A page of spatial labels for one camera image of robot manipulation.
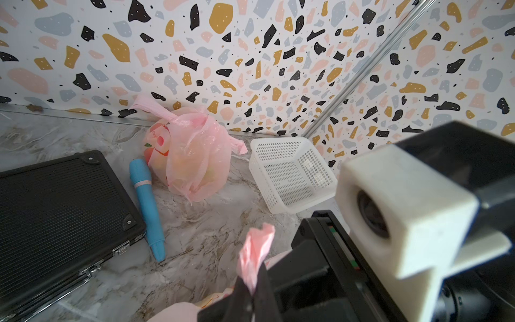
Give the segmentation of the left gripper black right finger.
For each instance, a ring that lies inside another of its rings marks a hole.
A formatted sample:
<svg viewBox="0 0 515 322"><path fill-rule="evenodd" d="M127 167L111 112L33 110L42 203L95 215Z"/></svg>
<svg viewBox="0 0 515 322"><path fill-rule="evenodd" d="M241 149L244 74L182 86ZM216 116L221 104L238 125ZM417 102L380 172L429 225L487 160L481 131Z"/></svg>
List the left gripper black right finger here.
<svg viewBox="0 0 515 322"><path fill-rule="evenodd" d="M256 290L253 295L255 321L283 321L265 264L261 265L257 278Z"/></svg>

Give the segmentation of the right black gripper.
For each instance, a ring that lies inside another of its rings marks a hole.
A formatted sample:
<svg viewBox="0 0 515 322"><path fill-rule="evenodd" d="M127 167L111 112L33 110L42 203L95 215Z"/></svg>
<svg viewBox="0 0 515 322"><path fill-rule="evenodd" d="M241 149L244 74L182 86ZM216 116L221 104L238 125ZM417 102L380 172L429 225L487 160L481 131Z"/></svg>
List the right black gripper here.
<svg viewBox="0 0 515 322"><path fill-rule="evenodd" d="M406 321L332 211L303 219L291 246L266 268L283 321ZM231 295L197 321L231 321Z"/></svg>

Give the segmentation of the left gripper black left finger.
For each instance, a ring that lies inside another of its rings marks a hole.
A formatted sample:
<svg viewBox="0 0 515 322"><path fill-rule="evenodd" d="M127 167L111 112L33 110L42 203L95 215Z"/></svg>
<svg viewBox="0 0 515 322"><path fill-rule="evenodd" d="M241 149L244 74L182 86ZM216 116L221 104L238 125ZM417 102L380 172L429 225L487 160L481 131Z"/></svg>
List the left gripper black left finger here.
<svg viewBox="0 0 515 322"><path fill-rule="evenodd" d="M231 295L231 321L249 322L252 320L252 316L252 295L245 285L244 280L238 277Z"/></svg>

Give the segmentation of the pink plastic bag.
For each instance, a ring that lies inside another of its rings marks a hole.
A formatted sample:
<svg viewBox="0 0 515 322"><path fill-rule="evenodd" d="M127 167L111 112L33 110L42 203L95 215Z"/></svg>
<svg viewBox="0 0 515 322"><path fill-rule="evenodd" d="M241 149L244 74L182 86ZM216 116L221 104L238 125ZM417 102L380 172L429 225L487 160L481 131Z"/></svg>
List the pink plastic bag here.
<svg viewBox="0 0 515 322"><path fill-rule="evenodd" d="M272 224L263 224L262 228L252 228L246 235L244 245L239 252L237 261L237 277L243 279L244 289L255 293L258 283L258 266L264 264L267 269L272 268L290 252L285 251L266 259L270 252L275 235L275 227ZM231 295L236 288L226 288L223 292L213 293L198 303L180 302L167 307L159 312L151 321L196 321L197 315L202 309Z"/></svg>
<svg viewBox="0 0 515 322"><path fill-rule="evenodd" d="M232 155L248 152L242 140L230 136L203 109L185 106L170 111L143 95L131 107L158 118L143 141L148 168L171 193L190 202L218 193L227 182Z"/></svg>

